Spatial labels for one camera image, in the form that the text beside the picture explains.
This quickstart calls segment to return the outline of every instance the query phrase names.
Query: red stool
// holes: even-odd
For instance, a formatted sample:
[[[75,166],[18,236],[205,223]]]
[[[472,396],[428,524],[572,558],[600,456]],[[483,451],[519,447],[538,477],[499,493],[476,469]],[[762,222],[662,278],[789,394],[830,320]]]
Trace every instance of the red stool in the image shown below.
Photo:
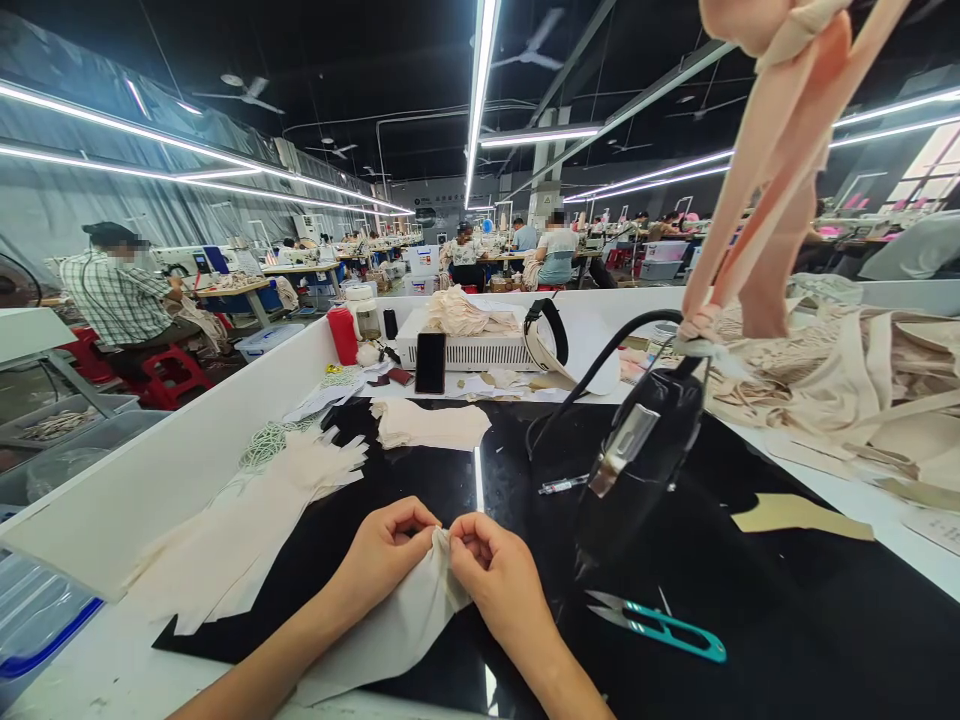
[[[113,380],[117,374],[97,347],[97,341],[100,339],[97,331],[91,327],[70,329],[76,336],[76,341],[60,347],[73,355],[80,377],[94,385],[102,385]]]
[[[206,373],[178,345],[170,345],[166,350],[151,355],[141,365],[149,382],[133,385],[145,405],[160,410],[177,410],[180,397],[190,390],[204,388],[209,390],[213,383]]]

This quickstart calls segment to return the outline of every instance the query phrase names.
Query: ceiling fan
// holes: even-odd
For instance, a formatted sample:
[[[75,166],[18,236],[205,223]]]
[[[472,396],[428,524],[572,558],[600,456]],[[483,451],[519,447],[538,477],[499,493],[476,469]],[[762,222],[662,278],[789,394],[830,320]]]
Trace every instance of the ceiling fan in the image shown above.
[[[269,103],[265,103],[260,99],[260,93],[267,89],[267,85],[270,84],[270,81],[266,78],[262,78],[259,75],[253,79],[249,86],[245,85],[243,78],[239,75],[232,75],[231,73],[224,73],[220,76],[220,79],[223,80],[230,87],[238,87],[243,90],[243,95],[222,95],[220,93],[193,93],[197,97],[215,97],[221,98],[223,100],[240,100],[245,102],[247,105],[256,105],[262,107],[265,110],[270,112],[275,112],[277,115],[285,115],[283,110],[278,107],[274,107]]]
[[[692,115],[694,122],[699,122],[700,120],[703,120],[704,117],[706,117],[708,112],[719,110],[720,108],[726,107],[727,105],[733,105],[734,103],[743,102],[748,97],[750,96],[742,95],[738,98],[734,98],[733,100],[727,100],[726,102],[718,103],[716,105],[711,105],[710,107],[704,107],[704,105],[706,105],[707,103],[707,99],[704,98],[703,99],[704,104],[700,106],[699,110],[692,110],[691,112],[686,112],[686,113],[671,113],[669,115],[664,115],[664,117],[685,117],[687,115]]]
[[[548,58],[546,55],[541,55],[538,51],[543,43],[546,42],[550,33],[553,32],[554,26],[560,22],[560,18],[563,17],[563,12],[563,8],[551,8],[547,12],[547,16],[543,19],[543,22],[540,23],[540,27],[537,28],[537,31],[533,34],[533,37],[527,40],[527,47],[522,53],[512,58],[507,58],[506,60],[498,60],[495,63],[491,63],[490,67],[495,68],[501,65],[509,65],[513,62],[522,62],[534,63],[548,70],[559,70],[562,68],[562,62]]]
[[[337,156],[338,158],[340,158],[341,160],[346,160],[346,159],[347,159],[347,156],[344,155],[343,153],[345,153],[347,150],[353,150],[355,147],[360,147],[360,146],[357,145],[356,143],[353,143],[352,145],[345,145],[345,146],[342,147],[342,148],[338,148],[337,146],[334,146],[334,147],[332,147],[332,148],[314,148],[314,147],[308,147],[308,148],[306,148],[306,149],[307,149],[307,150],[316,150],[317,152],[328,152],[328,153],[332,153],[333,155],[336,155],[336,156]]]

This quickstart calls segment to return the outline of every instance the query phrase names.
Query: black ceiling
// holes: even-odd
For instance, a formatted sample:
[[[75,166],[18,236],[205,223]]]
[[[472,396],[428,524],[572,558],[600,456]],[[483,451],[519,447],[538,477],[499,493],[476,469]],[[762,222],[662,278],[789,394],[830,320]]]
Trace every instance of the black ceiling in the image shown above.
[[[271,135],[284,134],[301,148],[320,147],[322,137],[341,147],[356,143],[347,160],[314,152],[358,176],[366,172],[364,166],[380,170],[376,116],[393,120],[409,111],[451,113],[381,124],[383,162],[394,182],[463,174],[467,120],[465,114],[453,113],[469,101],[473,0],[3,0],[3,5],[68,40],[176,85],[185,96],[234,92],[219,79],[227,72],[248,82],[266,77],[270,85],[261,99],[285,115],[236,101],[194,101]],[[561,7],[564,16],[540,52],[565,60],[597,5],[599,0],[503,0],[495,59],[518,54],[547,12]],[[856,24],[871,5],[872,0],[854,0]],[[960,3],[914,0],[905,18],[857,102],[885,102],[911,75],[960,61],[954,37]],[[602,120],[706,41],[695,0],[620,0],[561,91],[572,104],[571,122]],[[752,67],[752,60],[734,51],[572,162],[671,158],[729,147],[742,102],[699,121],[665,116],[746,95]],[[522,63],[495,69],[487,100],[499,109],[488,110],[485,124],[502,130],[523,127],[553,74]],[[611,139],[618,146],[651,145],[617,152],[608,144]],[[481,157],[488,162],[481,172],[499,170],[497,161],[508,152],[484,151]],[[511,168],[529,169],[532,158],[527,148],[517,153]]]

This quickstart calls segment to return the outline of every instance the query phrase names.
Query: garment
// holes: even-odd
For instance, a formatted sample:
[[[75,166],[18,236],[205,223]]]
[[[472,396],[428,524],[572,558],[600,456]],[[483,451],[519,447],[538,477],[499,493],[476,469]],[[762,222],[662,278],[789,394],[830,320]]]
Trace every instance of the garment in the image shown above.
[[[116,258],[88,250],[67,258],[60,277],[74,304],[108,345],[155,338],[173,323],[161,300],[170,284],[148,270],[123,267]]]
[[[960,257],[960,210],[923,218],[864,263],[869,280],[926,280]]]
[[[530,225],[524,225],[513,233],[513,244],[517,246],[520,252],[537,249],[537,229]]]
[[[537,249],[546,248],[547,256],[540,269],[541,285],[563,285],[573,277],[573,256],[579,238],[573,230],[559,228],[544,233]]]
[[[477,258],[483,255],[483,248],[480,241],[474,238],[467,240],[463,245],[456,240],[453,241],[453,264],[456,265],[476,265]]]

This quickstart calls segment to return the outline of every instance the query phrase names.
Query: ceiling light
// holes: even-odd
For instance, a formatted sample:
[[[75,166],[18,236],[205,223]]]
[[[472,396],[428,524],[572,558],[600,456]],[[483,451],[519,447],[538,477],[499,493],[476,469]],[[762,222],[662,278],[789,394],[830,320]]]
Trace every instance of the ceiling light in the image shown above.
[[[255,195],[257,197],[266,197],[274,200],[286,200],[288,202],[299,203],[301,205],[315,205],[319,207],[329,207],[336,210],[348,210],[358,213],[364,213],[367,215],[413,215],[412,210],[408,210],[402,213],[384,213],[377,212],[375,210],[364,210],[362,208],[356,207],[347,207],[345,205],[338,205],[336,203],[324,202],[322,200],[314,200],[313,198],[301,197],[299,195],[286,195],[284,193],[274,193],[266,190],[257,190],[254,188],[244,187],[242,185],[220,185],[217,183],[204,182],[198,179],[198,175],[167,175],[163,172],[151,172],[149,170],[141,170],[137,168],[125,167],[123,165],[113,165],[111,163],[97,162],[94,160],[84,160],[80,158],[73,158],[66,155],[58,155],[56,153],[44,152],[40,150],[27,150],[24,148],[13,147],[9,145],[0,144],[0,155],[6,155],[9,157],[22,158],[24,160],[37,160],[40,162],[54,163],[56,165],[69,165],[71,167],[80,167],[86,168],[88,170],[101,170],[103,172],[117,173],[120,175],[133,175],[135,177],[149,178],[151,180],[165,180],[168,182],[179,182],[185,185],[196,185],[199,187],[207,187],[215,190],[224,190],[227,192],[240,193],[241,195]]]
[[[464,207],[470,206],[470,190],[473,186],[473,169],[477,164],[477,140],[483,120],[483,105],[487,96],[487,80],[490,78],[490,58],[493,54],[493,39],[497,32],[497,17],[500,0],[478,0],[477,38],[473,55],[473,94],[470,97],[470,130],[467,136],[467,181]]]
[[[127,87],[130,88],[130,92],[133,93],[133,99],[137,101],[137,105],[140,107],[140,112],[144,114],[145,117],[150,117],[150,113],[147,112],[147,106],[143,104],[143,98],[140,97],[140,91],[137,90],[137,86],[133,84],[133,81],[130,78],[124,78],[124,82],[127,83]]]
[[[930,128],[939,127],[941,125],[950,125],[951,123],[960,122],[960,115],[954,115],[952,117],[940,118],[939,120],[930,120],[928,122],[916,123],[915,125],[904,125],[903,127],[893,128],[891,130],[883,130],[875,133],[866,133],[864,135],[857,135],[855,137],[844,138],[843,140],[837,140],[830,143],[830,149],[847,147],[848,145],[858,145],[860,143],[872,142],[873,140],[882,140],[883,138],[892,137],[894,135],[902,135],[903,133],[916,132],[918,130],[929,130]],[[692,180],[693,178],[703,177],[705,175],[713,175],[714,173],[726,172],[730,169],[729,165],[723,165],[722,167],[710,168],[709,170],[703,170],[701,172],[692,173],[690,175],[682,175],[675,178],[667,178],[665,180],[658,180],[657,182],[652,182],[647,185],[640,185],[638,187],[628,187],[623,190],[618,190],[613,193],[605,193],[603,195],[593,195],[590,197],[575,196],[569,199],[565,199],[563,202],[565,205],[573,204],[577,202],[587,202],[588,200],[604,200],[606,198],[615,197],[617,195],[626,195],[627,193],[637,192],[639,190],[647,190],[653,187],[659,187],[660,185],[669,185],[675,182],[681,182],[683,180]]]
[[[180,102],[179,100],[177,100],[176,102],[177,102],[177,105],[179,105],[179,106],[182,107],[184,110],[186,110],[188,113],[191,113],[192,115],[203,115],[203,113],[200,112],[199,110],[197,110],[195,107],[190,107],[190,106],[187,105],[186,103]]]
[[[213,180],[222,177],[240,177],[241,175],[257,175],[259,170],[247,170],[237,168],[236,170],[202,170],[195,173],[180,173],[175,175],[178,180]]]
[[[896,103],[894,105],[888,105],[887,107],[877,108],[876,110],[870,110],[864,113],[858,113],[857,115],[851,115],[850,117],[843,118],[842,120],[838,120],[836,123],[834,123],[833,127],[838,128],[838,127],[845,127],[847,125],[855,125],[857,123],[867,122],[869,120],[874,120],[878,117],[883,117],[884,115],[890,115],[891,113],[902,112],[904,110],[912,110],[913,108],[921,107],[923,105],[929,105],[930,103],[934,103],[934,102],[960,102],[960,89],[953,88],[952,90],[946,90],[943,92],[936,93],[934,95],[928,95],[927,97],[924,97],[924,98],[918,98],[916,100],[909,100],[907,102]],[[893,134],[896,134],[898,132],[911,132],[911,131],[901,129],[901,130],[888,131],[888,132],[892,132]],[[842,142],[842,144],[834,143],[830,147],[844,147],[845,145],[851,145],[854,142],[865,142],[865,141],[853,140],[852,142],[846,142],[846,141],[840,141],[840,142]],[[603,187],[599,187],[596,190],[590,190],[584,193],[580,193],[579,195],[575,195],[572,198],[570,198],[567,202],[570,202],[573,200],[579,200],[580,198],[589,199],[591,197],[596,196],[598,193],[606,192],[607,190],[613,190],[618,187],[623,187],[624,185],[632,185],[636,182],[640,182],[642,180],[648,180],[650,178],[657,177],[659,175],[665,175],[667,173],[676,172],[678,170],[685,170],[686,168],[689,168],[689,167],[694,167],[696,165],[704,165],[706,163],[714,162],[716,160],[723,160],[728,157],[733,157],[733,148],[731,148],[730,150],[725,150],[720,153],[715,153],[713,155],[707,155],[702,158],[697,158],[696,160],[691,160],[689,162],[681,163],[680,165],[673,165],[671,167],[664,168],[663,170],[658,170],[657,172],[654,172],[654,173],[640,175],[638,177],[630,178],[629,180],[623,180],[621,182],[613,183],[611,185],[604,185]]]
[[[74,105],[73,103],[60,100],[59,98],[47,96],[19,85],[15,85],[14,83],[7,82],[6,80],[0,80],[0,97],[8,97],[13,100],[25,102],[29,105],[53,110],[63,115],[69,115],[71,117],[80,118],[81,120],[87,120],[88,122],[96,123],[97,125],[103,125],[105,127],[113,128],[114,130],[120,130],[121,132],[129,133],[131,135],[137,135],[139,137],[147,138],[148,140],[154,140],[155,142],[163,143],[164,145],[178,147],[182,150],[195,152],[199,155],[205,155],[206,157],[221,160],[229,163],[230,165],[244,167],[250,170],[259,170],[267,173],[268,175],[273,175],[274,177],[295,182],[302,182],[323,190],[329,190],[331,192],[340,193],[341,195],[357,198],[358,200],[362,200],[366,203],[393,208],[403,214],[413,213],[412,210],[388,203],[378,198],[363,195],[361,193],[354,192],[353,190],[347,190],[346,188],[342,188],[337,185],[331,185],[330,183],[321,182],[320,180],[314,180],[313,178],[305,175],[297,175],[286,170],[280,170],[271,165],[260,163],[255,160],[247,160],[246,158],[242,158],[230,153],[211,150],[204,145],[192,143],[187,140],[181,140],[177,137],[167,135],[166,133],[160,131],[150,130],[142,125],[128,122],[126,120],[120,120],[119,118],[112,117],[96,110],[90,110],[89,108]]]
[[[511,145],[527,145],[530,143],[551,142],[554,140],[575,140],[582,137],[593,137],[600,132],[600,126],[553,126],[531,128],[513,132],[493,133],[480,138],[480,147],[509,147]]]

